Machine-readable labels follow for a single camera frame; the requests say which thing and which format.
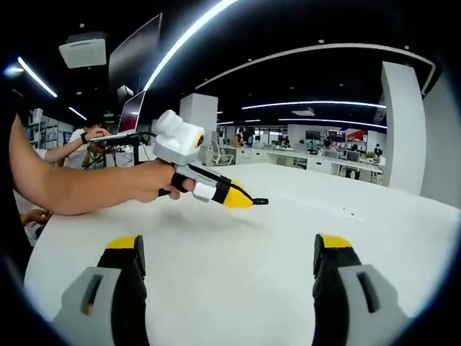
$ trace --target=wall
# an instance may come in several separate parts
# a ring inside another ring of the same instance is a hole
[[[293,125],[288,124],[288,138],[290,143],[299,143],[300,140],[305,142],[306,131],[318,131],[321,136],[326,136],[328,130],[341,130],[332,126],[317,126],[317,125]]]
[[[388,137],[385,133],[368,131],[368,138],[367,138],[367,151],[368,152],[374,151],[376,144],[379,144],[382,150],[382,155],[386,157],[387,142],[388,142]]]
[[[415,70],[384,61],[381,82],[388,123],[382,184],[420,195],[426,166],[426,119]]]
[[[427,139],[421,195],[461,208],[461,110],[445,75],[423,103]]]

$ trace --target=column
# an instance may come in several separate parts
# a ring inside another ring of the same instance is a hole
[[[382,89],[388,120],[384,185],[420,195],[426,165],[426,119],[415,71],[382,63]]]
[[[211,133],[216,131],[218,116],[218,98],[213,96],[190,94],[181,100],[179,116],[194,125],[205,129],[204,146],[211,144]]]

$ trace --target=wrist strap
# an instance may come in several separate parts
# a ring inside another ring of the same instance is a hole
[[[81,137],[81,142],[82,142],[83,144],[87,144],[87,143],[88,143],[88,141],[86,140],[85,136],[86,136],[86,132],[83,132],[83,133],[80,135],[80,137]]]

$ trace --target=computer screen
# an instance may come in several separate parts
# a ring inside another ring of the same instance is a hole
[[[320,132],[318,131],[306,131],[305,139],[317,139],[320,140]]]
[[[328,130],[328,139],[333,142],[345,142],[346,133],[344,131]]]
[[[109,87],[144,87],[156,62],[162,15],[152,18],[123,41],[109,57]]]
[[[140,92],[125,103],[118,125],[118,133],[136,130],[145,94],[146,92]]]

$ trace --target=office desk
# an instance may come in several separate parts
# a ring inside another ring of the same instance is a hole
[[[53,216],[24,286],[46,319],[107,243],[142,234],[152,345],[310,345],[313,244],[346,237],[416,316],[457,245],[460,210],[385,187],[273,164],[216,167],[267,206],[227,210],[191,195],[82,216]]]

